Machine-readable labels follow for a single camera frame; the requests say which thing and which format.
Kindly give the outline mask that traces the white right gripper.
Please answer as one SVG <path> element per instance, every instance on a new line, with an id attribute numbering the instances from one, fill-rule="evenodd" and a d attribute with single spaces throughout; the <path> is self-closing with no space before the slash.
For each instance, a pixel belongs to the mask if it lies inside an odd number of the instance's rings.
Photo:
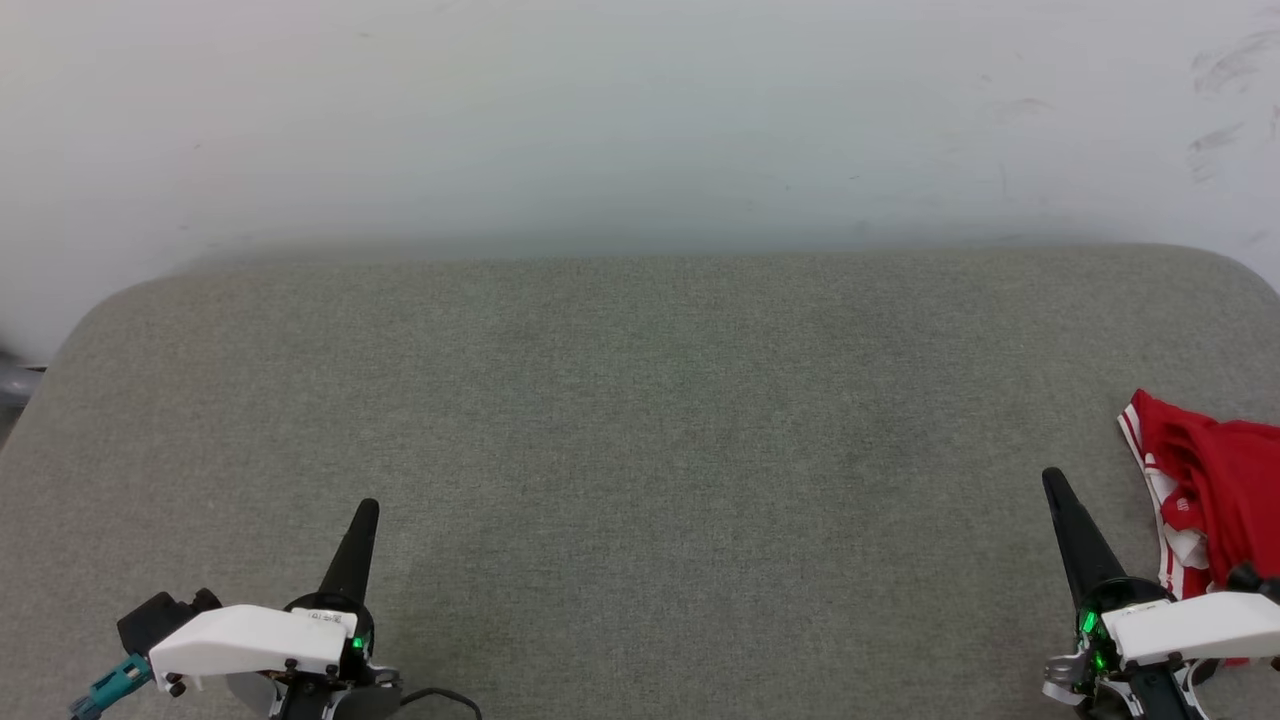
<path id="1" fill-rule="evenodd" d="M 1074 602 L 1126 577 L 1100 528 L 1059 468 L 1041 474 L 1053 534 Z M 1220 591 L 1190 600 L 1152 600 L 1101 612 L 1085 609 L 1083 637 L 1115 667 L 1174 660 L 1280 657 L 1280 578 L 1252 592 Z"/>

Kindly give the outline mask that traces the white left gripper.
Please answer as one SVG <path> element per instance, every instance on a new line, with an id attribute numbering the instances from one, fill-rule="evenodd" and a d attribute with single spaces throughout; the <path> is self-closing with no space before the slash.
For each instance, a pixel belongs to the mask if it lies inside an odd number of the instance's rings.
<path id="1" fill-rule="evenodd" d="M 169 694 L 207 678 L 261 676 L 278 685 L 317 678 L 332 687 L 376 685 L 366 600 L 380 505 L 360 501 L 317 588 L 284 609 L 251 603 L 202 612 L 156 644 L 155 682 Z"/>

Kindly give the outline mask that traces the red and white garment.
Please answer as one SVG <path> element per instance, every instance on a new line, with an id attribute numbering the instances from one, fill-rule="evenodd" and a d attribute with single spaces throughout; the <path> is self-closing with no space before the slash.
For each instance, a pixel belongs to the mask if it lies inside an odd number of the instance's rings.
<path id="1" fill-rule="evenodd" d="M 1143 389 L 1117 424 L 1155 509 L 1166 591 L 1224 591 L 1242 564 L 1280 577 L 1280 427 L 1219 421 Z"/>

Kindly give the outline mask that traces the grey fabric sofa cushion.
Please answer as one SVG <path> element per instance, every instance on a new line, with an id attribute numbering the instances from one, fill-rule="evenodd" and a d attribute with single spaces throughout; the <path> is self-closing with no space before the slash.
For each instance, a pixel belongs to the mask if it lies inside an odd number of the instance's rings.
<path id="1" fill-rule="evenodd" d="M 0 451 L 0 720 L 160 591 L 315 591 L 366 497 L 376 660 L 485 720 L 1074 720 L 1041 473 L 1152 577 L 1135 389 L 1280 425 L 1280 295 L 1166 246 L 138 284 Z"/>

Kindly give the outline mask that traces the grey metal frame tube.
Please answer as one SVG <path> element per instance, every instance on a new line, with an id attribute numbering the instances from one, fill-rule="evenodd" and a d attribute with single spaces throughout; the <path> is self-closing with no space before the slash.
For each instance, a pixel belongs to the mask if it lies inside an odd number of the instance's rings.
<path id="1" fill-rule="evenodd" d="M 32 365 L 0 346 L 0 409 L 26 407 L 46 370 L 46 365 Z"/>

